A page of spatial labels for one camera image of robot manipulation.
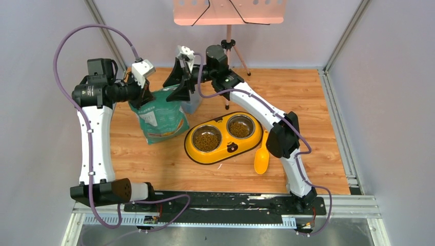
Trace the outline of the green pet food bag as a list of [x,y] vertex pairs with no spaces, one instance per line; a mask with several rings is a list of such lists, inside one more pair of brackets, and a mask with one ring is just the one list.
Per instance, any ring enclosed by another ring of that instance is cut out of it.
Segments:
[[175,89],[176,86],[170,86],[152,92],[155,100],[146,103],[139,109],[129,104],[149,145],[179,136],[189,129],[187,116],[182,109],[181,102],[166,101],[166,98]]

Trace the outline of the yellow plastic scoop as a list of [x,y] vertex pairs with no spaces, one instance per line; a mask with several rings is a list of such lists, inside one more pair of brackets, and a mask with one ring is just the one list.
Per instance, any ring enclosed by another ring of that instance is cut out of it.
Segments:
[[267,171],[269,165],[270,154],[266,146],[268,134],[269,132],[267,130],[264,130],[261,146],[256,151],[254,157],[254,170],[257,174],[260,175],[264,174]]

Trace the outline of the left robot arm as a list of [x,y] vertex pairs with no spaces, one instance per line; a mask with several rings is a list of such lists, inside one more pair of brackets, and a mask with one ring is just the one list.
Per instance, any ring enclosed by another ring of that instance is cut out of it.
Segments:
[[75,86],[71,95],[79,106],[83,158],[79,184],[70,188],[70,196],[88,207],[137,200],[143,211],[153,211],[157,198],[151,194],[150,183],[133,183],[128,178],[115,176],[110,123],[116,103],[127,101],[139,109],[154,100],[147,77],[155,72],[155,67],[150,61],[139,58],[132,64],[125,83],[116,80],[118,67],[112,59],[89,59],[87,67],[88,75]]

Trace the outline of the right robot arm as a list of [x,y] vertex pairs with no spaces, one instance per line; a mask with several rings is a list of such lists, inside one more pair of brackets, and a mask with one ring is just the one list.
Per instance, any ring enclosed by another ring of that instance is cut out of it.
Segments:
[[206,56],[186,46],[178,46],[178,54],[164,87],[176,89],[167,101],[189,101],[198,92],[202,98],[222,96],[246,110],[269,132],[266,147],[283,165],[286,188],[292,196],[296,212],[306,214],[313,208],[317,197],[302,163],[300,143],[307,144],[301,136],[299,119],[294,112],[286,113],[259,96],[241,76],[228,65],[228,56],[220,45],[211,45]]

